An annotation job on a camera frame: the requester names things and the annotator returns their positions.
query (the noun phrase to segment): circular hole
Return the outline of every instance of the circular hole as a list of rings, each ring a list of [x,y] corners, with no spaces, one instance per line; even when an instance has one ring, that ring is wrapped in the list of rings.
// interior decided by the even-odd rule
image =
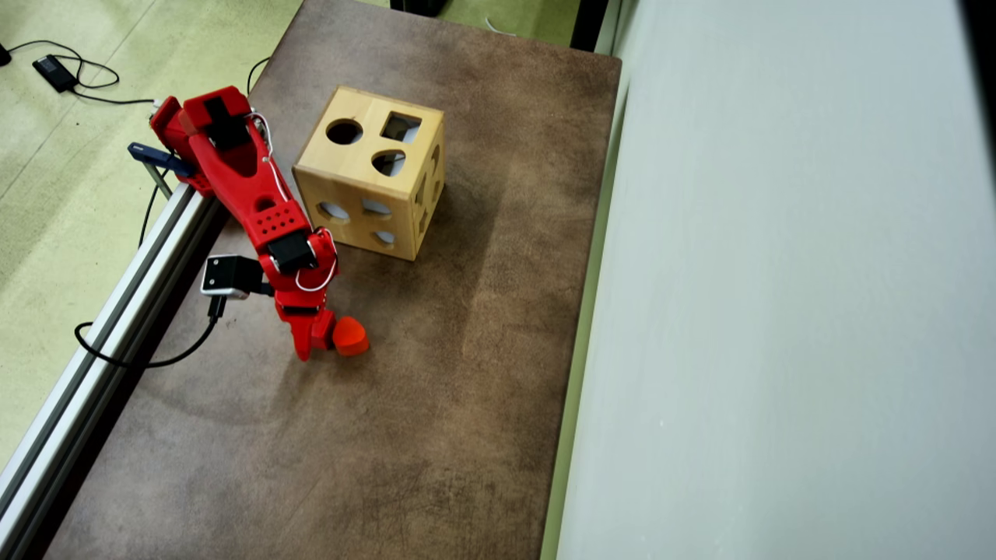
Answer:
[[[375,231],[371,235],[384,247],[391,247],[394,244],[394,234],[389,231]]]
[[[272,208],[274,206],[276,206],[276,204],[273,202],[273,198],[270,198],[269,196],[264,196],[264,197],[260,198],[259,200],[256,200],[256,211],[257,212],[262,212],[263,210],[265,210],[267,208]]]
[[[350,221],[350,214],[343,210],[338,204],[332,202],[322,202],[318,205],[318,209],[327,218],[333,218],[341,220],[342,222]]]
[[[371,163],[381,175],[393,177],[400,173],[401,168],[404,167],[404,152],[400,149],[381,151],[373,156]]]
[[[325,129],[325,136],[333,143],[340,145],[356,143],[363,135],[363,127],[360,126],[360,123],[352,119],[332,121],[332,124]]]
[[[390,218],[390,208],[381,202],[376,200],[370,200],[369,198],[363,199],[364,205],[364,215],[372,216],[380,219]]]

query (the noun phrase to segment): table surface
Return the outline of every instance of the table surface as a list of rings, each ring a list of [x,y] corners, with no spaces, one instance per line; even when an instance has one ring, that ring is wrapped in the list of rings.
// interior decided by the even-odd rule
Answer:
[[[251,101],[285,177],[339,84],[446,114],[418,259],[340,246],[371,350],[295,357],[268,298],[146,372],[52,558],[539,555],[620,61],[308,1]],[[213,253],[252,254],[229,223]],[[206,324],[191,286],[156,352]]]

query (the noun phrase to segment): power cord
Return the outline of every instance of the power cord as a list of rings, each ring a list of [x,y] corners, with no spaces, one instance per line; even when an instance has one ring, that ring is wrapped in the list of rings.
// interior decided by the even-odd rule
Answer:
[[[200,345],[204,344],[204,341],[207,340],[207,337],[211,335],[211,331],[214,330],[214,325],[217,324],[218,319],[221,319],[222,314],[224,314],[225,302],[227,300],[228,298],[225,296],[211,296],[211,305],[207,312],[207,316],[210,319],[207,323],[207,328],[204,329],[204,333],[200,335],[200,338],[197,339],[197,342],[193,343],[193,346],[186,349],[182,353],[170,358],[169,360],[161,360],[159,362],[149,362],[147,364],[136,364],[130,362],[122,362],[121,360],[118,360],[116,358],[112,358],[105,354],[101,354],[100,351],[87,344],[87,341],[84,340],[83,335],[80,333],[85,328],[93,325],[94,324],[93,321],[88,321],[86,323],[80,323],[79,325],[77,325],[76,330],[74,330],[74,334],[76,335],[77,342],[80,343],[80,346],[83,347],[84,350],[89,352],[92,356],[96,356],[97,358],[104,360],[105,362],[111,364],[112,366],[117,366],[119,368],[143,368],[146,370],[150,368],[164,368],[166,366],[172,366],[173,364],[179,362],[180,360],[187,358],[188,356],[196,352],[197,349],[200,348]]]
[[[259,61],[258,63],[256,63],[256,65],[252,67],[252,70],[249,71],[249,78],[246,78],[246,95],[247,96],[249,95],[249,90],[252,88],[252,75],[253,75],[253,73],[256,72],[256,69],[259,68],[259,66],[261,64],[263,64],[263,63],[265,63],[265,62],[267,62],[269,60],[270,60],[270,57],[266,57],[265,59],[263,59],[263,60]]]
[[[7,49],[7,51],[10,52],[10,53],[13,53],[14,51],[20,49],[21,47],[27,47],[29,45],[37,45],[37,44],[42,44],[42,43],[45,43],[45,44],[48,44],[48,45],[53,45],[55,47],[59,47],[60,49],[66,49],[67,51],[69,51],[69,52],[71,52],[71,53],[73,53],[75,55],[73,57],[69,57],[69,56],[66,56],[66,55],[53,55],[53,56],[55,58],[57,58],[57,59],[74,60],[74,61],[77,61],[77,62],[80,63],[80,66],[77,67],[77,69],[76,69],[75,78],[76,78],[76,81],[77,81],[77,83],[79,84],[79,86],[81,88],[84,88],[84,89],[87,89],[87,90],[99,90],[100,88],[107,88],[107,87],[113,86],[114,84],[117,84],[117,83],[119,83],[122,80],[121,76],[117,72],[115,72],[114,69],[112,69],[112,68],[110,68],[108,66],[105,66],[105,65],[103,65],[103,64],[101,64],[99,62],[94,62],[92,60],[87,60],[87,59],[83,58],[80,55],[80,53],[76,52],[76,50],[73,49],[72,47],[67,47],[66,45],[63,45],[62,43],[56,43],[55,41],[49,41],[48,39],[38,39],[36,41],[28,41],[27,43],[21,43],[20,45],[17,45],[16,47],[12,47],[10,49]],[[102,68],[104,70],[107,70],[108,72],[110,72],[111,74],[113,74],[115,76],[115,78],[113,80],[111,80],[110,82],[107,82],[105,84],[98,84],[98,85],[84,84],[80,80],[80,74],[83,72],[83,66],[86,65],[86,64],[89,64],[91,66],[96,66],[98,68]],[[104,98],[95,98],[93,96],[88,96],[86,94],[81,94],[80,92],[77,92],[75,88],[70,88],[69,91],[73,95],[75,95],[77,97],[81,97],[81,98],[88,99],[88,100],[94,100],[94,101],[104,102],[104,103],[110,103],[112,105],[132,105],[132,104],[138,104],[138,103],[154,103],[155,102],[155,100],[127,100],[127,101],[109,100],[109,99],[104,99]]]
[[[166,178],[167,173],[169,173],[169,169],[163,169],[159,176]],[[155,202],[155,194],[157,192],[159,192],[158,186],[153,185],[152,196],[148,198],[148,206],[145,207],[145,218],[141,221],[141,233],[138,235],[139,249],[141,249],[141,245],[145,242],[145,228],[148,227],[148,217],[152,214],[152,204]]]

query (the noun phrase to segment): wooden shape sorter box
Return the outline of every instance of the wooden shape sorter box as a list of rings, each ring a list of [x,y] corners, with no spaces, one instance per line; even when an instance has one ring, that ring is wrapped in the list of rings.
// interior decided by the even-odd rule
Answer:
[[[339,86],[294,165],[312,224],[415,260],[445,182],[443,113]]]

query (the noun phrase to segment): green carpet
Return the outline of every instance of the green carpet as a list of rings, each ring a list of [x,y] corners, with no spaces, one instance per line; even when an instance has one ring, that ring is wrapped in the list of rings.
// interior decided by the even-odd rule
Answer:
[[[358,0],[388,7],[389,0]],[[580,0],[449,0],[439,19],[487,29],[484,18],[499,31],[555,45],[571,44]]]

